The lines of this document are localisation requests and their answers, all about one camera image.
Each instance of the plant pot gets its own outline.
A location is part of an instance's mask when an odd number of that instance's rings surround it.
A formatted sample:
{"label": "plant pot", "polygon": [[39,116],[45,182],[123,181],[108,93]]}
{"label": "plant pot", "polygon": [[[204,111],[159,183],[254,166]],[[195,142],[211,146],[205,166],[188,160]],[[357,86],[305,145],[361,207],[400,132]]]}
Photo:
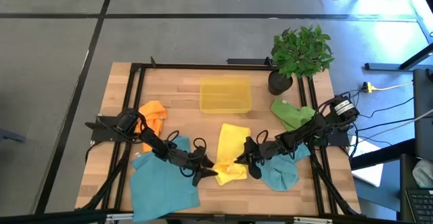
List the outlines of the plant pot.
{"label": "plant pot", "polygon": [[279,74],[278,70],[272,71],[268,78],[268,90],[273,95],[281,95],[293,84],[292,77],[287,78],[284,74]]}

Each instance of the wooden tabletop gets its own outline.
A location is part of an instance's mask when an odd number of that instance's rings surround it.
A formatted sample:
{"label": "wooden tabletop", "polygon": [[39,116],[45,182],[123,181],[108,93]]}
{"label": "wooden tabletop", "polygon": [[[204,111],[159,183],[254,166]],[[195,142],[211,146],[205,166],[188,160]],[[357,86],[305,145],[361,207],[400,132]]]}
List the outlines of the wooden tabletop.
{"label": "wooden tabletop", "polygon": [[[130,67],[130,63],[113,63],[101,105],[102,115],[116,116],[121,111]],[[179,130],[182,135],[190,138],[191,148],[193,148],[192,140],[203,137],[208,144],[208,157],[215,161],[219,133],[224,122],[251,128],[253,138],[264,129],[269,130],[269,135],[272,137],[272,135],[285,131],[280,119],[270,110],[274,99],[284,99],[296,107],[301,107],[299,86],[295,77],[292,87],[282,95],[275,97],[267,90],[268,75],[269,71],[148,68],[145,71],[140,105],[150,100],[159,100],[167,109],[168,114],[168,119],[164,121],[161,138],[165,138],[172,131]],[[200,78],[206,76],[249,76],[252,83],[252,110],[246,114],[203,114],[199,108],[199,90]],[[137,80],[138,73],[133,85],[133,95]],[[314,82],[319,104],[334,96],[328,71],[315,75]],[[304,86],[307,102],[311,105],[306,79]],[[76,201],[77,208],[88,203],[106,180],[113,145],[112,142],[105,142],[90,152]],[[141,153],[141,151],[141,145],[134,145],[130,159],[136,159],[135,153]],[[334,185],[350,206],[360,211],[347,155],[337,147],[328,147],[327,155]],[[275,192],[260,179],[253,179],[251,176],[248,176],[246,180],[231,181],[223,186],[219,186],[214,177],[202,179],[198,185],[200,207],[179,212],[318,215],[310,160],[305,158],[296,166],[299,182],[286,192]],[[133,167],[129,165],[120,207],[123,211],[133,210],[129,183],[133,173]],[[114,205],[117,181],[113,186],[109,207]],[[325,211],[330,212],[326,186],[323,182],[321,189]]]}

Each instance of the teal towel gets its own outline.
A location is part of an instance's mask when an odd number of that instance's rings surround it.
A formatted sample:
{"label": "teal towel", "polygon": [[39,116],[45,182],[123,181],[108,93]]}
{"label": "teal towel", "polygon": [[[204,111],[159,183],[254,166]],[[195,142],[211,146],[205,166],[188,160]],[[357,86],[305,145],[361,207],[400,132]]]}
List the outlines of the teal towel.
{"label": "teal towel", "polygon": [[289,155],[278,155],[266,160],[263,166],[258,164],[262,171],[262,180],[272,190],[289,190],[299,181],[296,163],[307,156],[310,156],[310,151],[304,144],[301,144],[295,151],[294,160]]}
{"label": "teal towel", "polygon": [[[271,111],[281,119],[287,131],[293,131],[308,122],[315,111],[308,107],[295,108],[285,100],[276,99],[271,106]],[[287,191],[299,181],[296,163],[304,157],[310,156],[309,149],[301,144],[295,151],[295,157],[290,155],[278,155],[266,160],[265,164],[258,167],[262,171],[262,180],[275,191]]]}
{"label": "teal towel", "polygon": [[[191,151],[189,139],[178,136],[173,142],[181,150]],[[179,167],[162,161],[152,153],[140,156],[131,163],[133,221],[149,221],[165,214],[200,205],[198,190],[192,177],[184,177]]]}

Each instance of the gray floor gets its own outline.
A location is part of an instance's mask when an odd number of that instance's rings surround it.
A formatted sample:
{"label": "gray floor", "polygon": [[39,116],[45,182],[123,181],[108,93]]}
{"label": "gray floor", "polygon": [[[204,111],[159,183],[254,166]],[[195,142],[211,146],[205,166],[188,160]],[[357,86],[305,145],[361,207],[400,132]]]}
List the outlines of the gray floor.
{"label": "gray floor", "polygon": [[[99,13],[102,2],[0,0],[0,12]],[[414,15],[408,0],[112,0],[108,11]],[[387,87],[411,80],[410,73],[366,72],[362,66],[365,62],[400,63],[427,45],[417,22],[105,20],[47,211],[74,208],[91,134],[84,122],[94,120],[99,110],[112,62],[149,62],[151,55],[160,63],[218,64],[227,58],[263,58],[269,55],[273,35],[287,27],[309,24],[320,24],[332,37],[330,45],[336,61],[331,79],[335,93],[356,89],[364,81]],[[0,145],[0,216],[32,212],[94,27],[95,20],[0,19],[0,128],[28,138],[22,145],[12,141]],[[411,96],[410,86],[362,94],[359,108],[369,114]],[[361,118],[357,125],[364,128],[412,116],[409,103],[397,113],[383,112],[372,120]],[[377,139],[397,143],[411,137],[413,125]],[[369,202],[362,201],[361,208],[371,216],[393,216]]]}

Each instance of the yellow cloth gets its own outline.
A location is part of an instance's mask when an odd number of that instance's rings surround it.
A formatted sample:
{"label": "yellow cloth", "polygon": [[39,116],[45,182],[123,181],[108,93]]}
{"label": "yellow cloth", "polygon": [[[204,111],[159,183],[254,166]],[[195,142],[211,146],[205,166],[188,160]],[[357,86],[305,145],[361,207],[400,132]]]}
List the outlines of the yellow cloth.
{"label": "yellow cloth", "polygon": [[[146,124],[148,127],[155,132],[156,136],[159,136],[162,131],[162,120],[168,118],[164,106],[162,106],[159,101],[149,101],[144,106],[140,107],[138,111],[146,117]],[[140,127],[141,121],[139,119],[139,123],[135,127],[136,133],[140,133]],[[148,144],[143,143],[143,152],[146,153],[151,151],[152,148]]]}
{"label": "yellow cloth", "polygon": [[244,152],[244,143],[251,130],[223,123],[218,140],[218,152],[216,163],[212,168],[218,173],[215,176],[219,185],[224,185],[231,180],[246,179],[247,168],[243,164],[234,161]]}

